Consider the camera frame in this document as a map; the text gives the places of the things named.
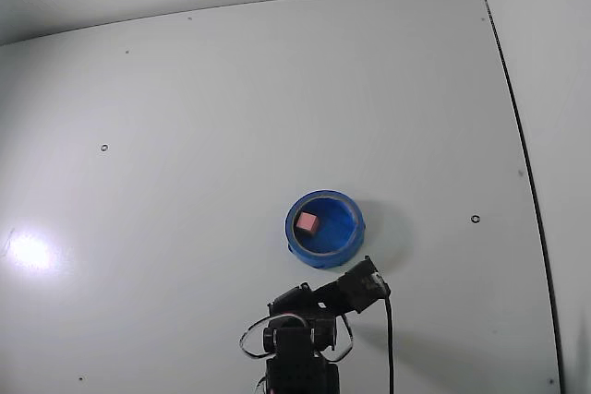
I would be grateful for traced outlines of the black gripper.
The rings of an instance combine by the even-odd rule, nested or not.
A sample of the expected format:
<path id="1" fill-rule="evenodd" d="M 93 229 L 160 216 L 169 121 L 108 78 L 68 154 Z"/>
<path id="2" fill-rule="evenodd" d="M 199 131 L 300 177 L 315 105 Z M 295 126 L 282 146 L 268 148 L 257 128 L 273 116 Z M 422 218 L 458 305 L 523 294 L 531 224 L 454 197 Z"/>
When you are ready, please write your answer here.
<path id="1" fill-rule="evenodd" d="M 351 283 L 339 279 L 317 290 L 304 282 L 281 294 L 268 304 L 270 315 L 327 311 L 340 316 L 351 311 Z"/>

